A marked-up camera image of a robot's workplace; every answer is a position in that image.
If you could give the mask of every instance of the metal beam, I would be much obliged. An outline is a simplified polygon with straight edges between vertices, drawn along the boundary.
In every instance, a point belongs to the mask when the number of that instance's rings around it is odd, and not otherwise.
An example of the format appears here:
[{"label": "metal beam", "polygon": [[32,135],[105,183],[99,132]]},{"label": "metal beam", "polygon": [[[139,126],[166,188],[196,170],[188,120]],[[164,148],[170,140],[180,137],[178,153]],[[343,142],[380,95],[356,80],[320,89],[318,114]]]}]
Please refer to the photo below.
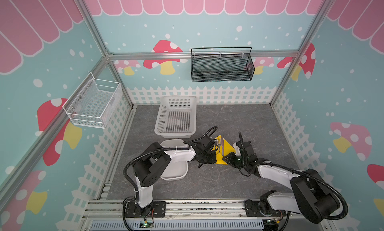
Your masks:
[{"label": "metal beam", "polygon": [[[241,51],[222,51],[222,54],[242,54]],[[199,52],[199,54],[220,54],[220,51]],[[270,51],[251,51],[252,57],[296,57],[299,55],[297,50],[270,50]],[[189,59],[191,52],[136,52],[110,54],[111,60],[145,60],[145,59]]]},{"label": "metal beam", "polygon": [[312,20],[312,23],[310,25],[310,28],[308,29],[307,33],[305,34],[305,37],[300,45],[299,48],[299,55],[292,60],[291,65],[289,66],[287,72],[283,76],[283,79],[281,80],[275,94],[273,95],[272,101],[271,101],[271,106],[275,104],[277,101],[278,97],[280,96],[281,92],[283,92],[285,86],[287,85],[289,78],[291,77],[293,71],[295,70],[296,66],[299,64],[301,61],[302,57],[305,54],[305,51],[308,49],[313,37],[319,30],[321,24],[325,20],[328,11],[330,10],[333,2],[335,0],[323,0],[323,3],[321,4],[321,7],[319,8],[319,12],[317,15],[314,17]]},{"label": "metal beam", "polygon": [[[101,58],[92,69],[92,73],[97,77],[108,63],[108,56]],[[60,130],[68,120],[68,116],[63,109],[51,121],[50,125],[44,130],[40,137],[33,143],[31,148],[24,155],[22,160],[15,167],[13,173],[3,182],[0,189],[0,213],[7,207],[9,201],[16,195],[17,190],[24,183],[29,173],[33,170],[36,164],[51,144]]]}]

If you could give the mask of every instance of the cartoon wall mural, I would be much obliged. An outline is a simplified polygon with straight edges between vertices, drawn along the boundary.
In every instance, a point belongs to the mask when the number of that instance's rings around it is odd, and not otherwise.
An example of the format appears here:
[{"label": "cartoon wall mural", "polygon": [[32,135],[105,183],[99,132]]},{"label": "cartoon wall mural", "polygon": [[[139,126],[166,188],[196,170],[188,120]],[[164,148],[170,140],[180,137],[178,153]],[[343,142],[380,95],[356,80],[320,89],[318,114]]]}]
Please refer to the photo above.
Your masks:
[{"label": "cartoon wall mural", "polygon": [[[277,64],[277,67],[287,68],[291,64],[292,60],[293,60],[292,57],[286,57]],[[295,67],[295,70],[291,75],[292,80],[294,81],[299,80],[299,74],[301,70],[304,71],[305,77],[307,79],[310,78],[313,73],[315,63],[316,63],[316,51],[315,51],[314,45],[311,43],[308,49],[305,51],[304,56],[301,58],[301,61]]]},{"label": "cartoon wall mural", "polygon": [[47,200],[47,192],[35,192],[36,186],[46,175],[45,171],[31,172],[16,195],[1,214],[3,231],[19,231],[23,225],[26,212],[38,214]]},{"label": "cartoon wall mural", "polygon": [[338,230],[384,229],[384,59],[374,48],[383,43],[374,39],[382,3],[336,0],[312,40],[316,59],[305,53],[304,64],[316,63],[310,78],[302,78],[302,59],[274,105],[299,167],[315,169],[346,198],[349,214],[334,222]]},{"label": "cartoon wall mural", "polygon": [[[66,98],[52,99],[39,107],[37,110],[39,132],[43,132],[46,129],[66,100]],[[70,120],[68,120],[43,154],[44,163],[47,166],[51,166],[57,162],[63,148],[63,141],[66,141],[71,149],[75,149],[81,139],[82,133],[82,128],[73,125]]]}]

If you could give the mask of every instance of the electrical wire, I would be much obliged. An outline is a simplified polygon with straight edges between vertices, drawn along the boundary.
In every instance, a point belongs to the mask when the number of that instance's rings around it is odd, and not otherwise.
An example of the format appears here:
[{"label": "electrical wire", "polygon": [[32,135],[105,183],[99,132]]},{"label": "electrical wire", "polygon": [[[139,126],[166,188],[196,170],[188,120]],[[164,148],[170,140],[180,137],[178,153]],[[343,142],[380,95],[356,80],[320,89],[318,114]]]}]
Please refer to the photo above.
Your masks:
[{"label": "electrical wire", "polygon": [[291,216],[291,212],[290,211],[287,212],[287,217],[285,218],[285,222],[284,222],[283,226],[281,227],[281,229],[279,229],[278,231],[283,231],[285,229],[285,227],[288,224],[289,216]]},{"label": "electrical wire", "polygon": [[304,176],[306,178],[309,178],[315,182],[318,182],[319,184],[321,185],[324,185],[326,186],[327,188],[329,188],[340,200],[341,202],[341,205],[343,206],[343,210],[341,211],[340,214],[338,215],[334,215],[334,216],[328,216],[326,217],[325,219],[329,219],[329,220],[339,220],[339,219],[342,219],[344,218],[345,216],[347,216],[348,214],[348,205],[347,205],[347,202],[345,201],[344,197],[334,188],[332,187],[331,185],[329,185],[328,183],[324,182],[323,180],[320,180],[306,172],[301,172],[301,171],[297,171],[297,170],[294,170],[293,168],[288,168],[288,167],[285,167],[283,165],[280,165],[280,164],[274,164],[274,163],[271,163],[271,162],[267,162],[267,163],[259,163],[255,166],[253,166],[252,170],[248,173],[253,173],[255,171],[255,169],[258,167],[258,166],[261,166],[261,165],[268,165],[268,166],[274,166],[274,167],[279,167],[279,168],[282,168],[286,171],[290,171],[291,173],[295,173],[295,174],[298,174],[298,175],[301,175],[301,176]]}]

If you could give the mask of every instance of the black mesh basket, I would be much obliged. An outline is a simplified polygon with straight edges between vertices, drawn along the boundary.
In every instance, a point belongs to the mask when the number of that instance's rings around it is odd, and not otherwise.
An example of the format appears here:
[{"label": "black mesh basket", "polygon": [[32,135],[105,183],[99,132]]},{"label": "black mesh basket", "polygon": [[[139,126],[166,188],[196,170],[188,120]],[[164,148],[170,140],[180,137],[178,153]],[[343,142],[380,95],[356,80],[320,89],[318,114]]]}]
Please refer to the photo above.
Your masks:
[{"label": "black mesh basket", "polygon": [[192,48],[192,82],[252,80],[255,67],[251,50],[252,47]]}]

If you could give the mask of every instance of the white plastic basket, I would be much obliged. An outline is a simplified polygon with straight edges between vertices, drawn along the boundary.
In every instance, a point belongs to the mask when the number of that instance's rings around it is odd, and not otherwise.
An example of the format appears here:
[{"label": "white plastic basket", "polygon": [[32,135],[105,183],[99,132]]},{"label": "white plastic basket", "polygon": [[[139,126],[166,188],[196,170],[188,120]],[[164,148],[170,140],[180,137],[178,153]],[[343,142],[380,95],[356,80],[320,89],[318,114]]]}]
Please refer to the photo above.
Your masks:
[{"label": "white plastic basket", "polygon": [[121,84],[96,79],[92,73],[83,83],[65,102],[63,109],[74,125],[105,128],[122,97]]},{"label": "white plastic basket", "polygon": [[190,138],[196,132],[196,98],[165,96],[161,99],[155,133],[164,138]]}]

